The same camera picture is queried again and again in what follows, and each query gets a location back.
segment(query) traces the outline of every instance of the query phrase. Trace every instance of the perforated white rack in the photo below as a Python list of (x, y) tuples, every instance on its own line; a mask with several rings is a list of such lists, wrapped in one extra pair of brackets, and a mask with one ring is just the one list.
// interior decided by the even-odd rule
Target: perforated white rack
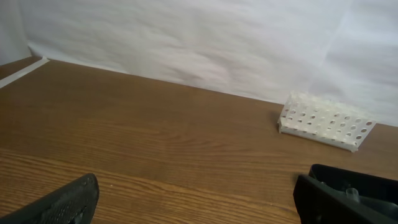
[(279, 132), (357, 151), (376, 124), (373, 116), (339, 102), (292, 92), (279, 117)]

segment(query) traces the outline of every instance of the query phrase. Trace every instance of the black object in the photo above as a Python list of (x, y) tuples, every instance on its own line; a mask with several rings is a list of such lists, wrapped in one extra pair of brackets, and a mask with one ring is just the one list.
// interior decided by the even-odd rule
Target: black object
[(398, 224), (397, 191), (395, 180), (315, 164), (293, 196), (302, 224)]
[(89, 224), (99, 193), (95, 175), (86, 174), (2, 217), (0, 224)]

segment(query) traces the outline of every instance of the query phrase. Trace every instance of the wooden table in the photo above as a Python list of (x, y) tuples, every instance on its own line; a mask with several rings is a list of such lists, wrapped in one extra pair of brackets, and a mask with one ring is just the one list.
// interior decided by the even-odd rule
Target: wooden table
[(353, 154), (279, 134), (281, 109), (51, 61), (0, 89), (0, 215), (92, 172), (93, 223), (300, 223), (293, 188), (314, 163), (398, 179), (397, 128)]

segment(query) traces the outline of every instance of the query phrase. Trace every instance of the tape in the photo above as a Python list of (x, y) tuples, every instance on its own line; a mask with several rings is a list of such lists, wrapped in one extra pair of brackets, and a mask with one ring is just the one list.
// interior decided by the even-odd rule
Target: tape
[(17, 80), (20, 77), (23, 77), (24, 75), (28, 74), (29, 72), (35, 70), (36, 68), (39, 68), (40, 66), (44, 65), (45, 63), (49, 62), (50, 60), (47, 59), (46, 57), (43, 57), (41, 60), (33, 63), (32, 65), (29, 65), (26, 68), (23, 68), (19, 70), (18, 72), (9, 75), (6, 78), (3, 78), (0, 80), (0, 88), (3, 88), (4, 86), (12, 83), (13, 81)]

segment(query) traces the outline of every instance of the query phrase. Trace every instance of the white wall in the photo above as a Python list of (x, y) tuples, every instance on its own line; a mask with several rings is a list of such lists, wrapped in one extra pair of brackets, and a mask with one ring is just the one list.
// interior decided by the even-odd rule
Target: white wall
[(18, 2), (0, 1), (0, 65), (31, 56)]
[(398, 126), (398, 1), (21, 0), (31, 50), (284, 103), (291, 90)]

